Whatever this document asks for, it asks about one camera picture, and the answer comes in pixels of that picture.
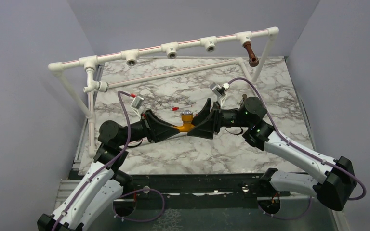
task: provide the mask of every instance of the yellow object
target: yellow object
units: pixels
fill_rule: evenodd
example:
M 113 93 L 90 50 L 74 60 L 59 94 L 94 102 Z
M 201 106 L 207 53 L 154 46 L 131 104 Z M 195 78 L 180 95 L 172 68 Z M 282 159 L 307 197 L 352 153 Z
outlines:
M 194 125 L 192 123 L 192 119 L 194 118 L 194 115 L 190 111 L 184 111 L 181 114 L 181 119 L 182 119 L 182 126 L 180 127 L 174 127 L 178 129 L 180 132 L 189 132 Z

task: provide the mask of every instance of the marble table top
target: marble table top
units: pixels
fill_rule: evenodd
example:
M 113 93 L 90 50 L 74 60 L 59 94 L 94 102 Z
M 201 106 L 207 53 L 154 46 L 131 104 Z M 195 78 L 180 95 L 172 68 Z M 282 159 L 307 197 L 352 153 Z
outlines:
M 124 61 L 114 61 L 105 64 L 102 80 L 113 83 L 229 59 L 142 59 L 138 60 L 138 64 L 133 67 L 127 66 Z M 246 66 L 253 75 L 254 68 L 249 67 L 247 61 Z M 98 93 L 95 103 L 96 148 L 99 146 L 98 129 L 103 122 L 114 120 L 123 126 L 126 125 L 117 91 L 143 95 L 145 102 L 142 109 L 152 109 L 161 119 L 180 126 L 182 125 L 180 112 L 172 111 L 173 106 L 192 105 L 187 109 L 197 113 L 207 98 L 216 100 L 216 96 L 209 89 L 211 83 L 223 84 L 235 77 L 244 77 L 240 66 L 236 64 Z M 269 58 L 255 85 L 280 130 L 293 140 L 311 148 L 311 141 L 284 59 Z M 238 107 L 242 94 L 254 96 L 253 90 L 247 83 L 236 81 L 231 84 L 228 90 L 229 97 L 223 108 Z M 129 107 L 132 99 L 123 96 L 123 100 L 130 115 L 130 122 L 139 121 Z M 228 130 L 235 133 L 240 131 L 239 128 L 228 128 Z M 87 151 L 86 143 L 79 169 L 81 175 L 86 173 L 92 162 Z M 128 174 L 256 173 L 265 172 L 270 167 L 286 172 L 301 171 L 276 155 L 249 146 L 241 135 L 232 135 L 223 128 L 213 140 L 184 136 L 160 143 L 141 145 L 128 151 L 129 155 L 120 168 Z

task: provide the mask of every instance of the robotic arm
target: robotic arm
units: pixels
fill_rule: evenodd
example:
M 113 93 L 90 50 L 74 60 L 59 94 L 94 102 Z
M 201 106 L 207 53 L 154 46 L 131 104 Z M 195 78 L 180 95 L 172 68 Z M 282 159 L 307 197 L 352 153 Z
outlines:
M 259 192 L 297 192 L 316 197 L 324 206 L 341 211 L 357 184 L 351 161 L 345 157 L 336 160 L 292 141 L 263 120 L 267 109 L 257 97 L 244 97 L 239 108 L 222 109 L 227 88 L 226 84 L 222 87 L 216 84 L 211 86 L 211 90 L 218 97 L 217 101 L 211 107 L 211 99 L 207 99 L 195 117 L 189 111 L 183 112 L 181 119 L 184 124 L 180 127 L 159 119 L 152 110 L 138 113 L 144 99 L 136 96 L 132 108 L 140 116 L 140 121 L 130 124 L 130 141 L 147 137 L 149 142 L 157 143 L 180 132 L 187 132 L 188 136 L 213 139 L 221 127 L 247 128 L 242 137 L 250 146 L 276 154 L 308 173 L 286 173 L 270 168 L 259 179 L 256 186 Z M 106 121 L 101 125 L 99 133 L 101 146 L 89 171 L 69 198 L 51 216 L 43 214 L 40 217 L 40 231 L 86 230 L 111 201 L 134 188 L 132 177 L 119 170 L 128 152 L 124 151 L 111 166 L 103 168 L 121 152 L 120 146 L 127 141 L 128 127 L 114 121 Z M 77 199 L 69 204 L 76 194 Z M 58 227 L 55 222 L 60 219 L 62 225 Z

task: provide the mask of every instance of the marble pattern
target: marble pattern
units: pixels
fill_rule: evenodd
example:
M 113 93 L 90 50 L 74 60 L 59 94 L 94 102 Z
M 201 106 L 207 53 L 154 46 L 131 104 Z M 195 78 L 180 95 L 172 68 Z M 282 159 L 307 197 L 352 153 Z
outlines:
M 228 59 L 143 59 L 138 60 L 138 64 L 134 67 L 129 67 L 122 61 L 115 61 L 105 64 L 102 80 L 113 83 L 223 60 Z M 253 74 L 254 68 L 250 68 L 247 61 L 246 66 Z M 145 96 L 144 109 L 153 109 L 153 112 L 161 119 L 180 126 L 182 124 L 180 112 L 172 111 L 171 107 L 192 105 L 188 109 L 197 113 L 207 98 L 216 100 L 209 89 L 211 83 L 222 84 L 235 77 L 244 77 L 239 65 L 158 79 L 99 93 L 95 103 L 96 147 L 99 145 L 98 129 L 103 122 L 114 120 L 126 125 L 117 91 L 123 90 Z M 280 130 L 293 140 L 311 147 L 293 85 L 282 57 L 270 58 L 266 61 L 256 86 Z M 247 83 L 234 82 L 228 90 L 229 97 L 224 108 L 238 107 L 238 102 L 244 93 L 248 96 L 254 95 Z M 129 108 L 131 99 L 123 97 L 130 115 L 130 122 L 138 121 L 139 118 Z M 236 133 L 240 131 L 239 128 L 228 130 Z M 232 135 L 224 129 L 221 129 L 213 140 L 185 136 L 160 143 L 141 145 L 128 151 L 129 155 L 120 169 L 129 174 L 254 173 L 265 172 L 269 167 L 290 172 L 301 171 L 278 156 L 250 147 L 241 136 Z M 79 174 L 87 171 L 91 161 L 87 156 L 86 145 Z

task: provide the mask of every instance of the wall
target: wall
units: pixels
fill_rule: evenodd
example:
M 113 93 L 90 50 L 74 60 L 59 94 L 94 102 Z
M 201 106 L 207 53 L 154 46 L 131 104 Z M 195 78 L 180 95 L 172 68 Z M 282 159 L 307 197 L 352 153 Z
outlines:
M 278 26 L 271 55 L 289 55 L 318 0 L 68 0 L 97 55 L 158 46 L 173 41 L 234 34 Z M 257 38 L 260 55 L 266 38 Z M 214 53 L 203 48 L 180 56 L 246 55 L 240 43 L 222 43 Z
M 84 115 L 47 65 L 87 55 L 67 2 L 0 0 L 0 230 L 37 230 L 53 210 Z M 82 93 L 84 71 L 67 76 Z
M 352 230 L 370 230 L 370 1 L 321 0 L 287 64 L 317 150 L 349 157 L 366 184 L 345 211 Z

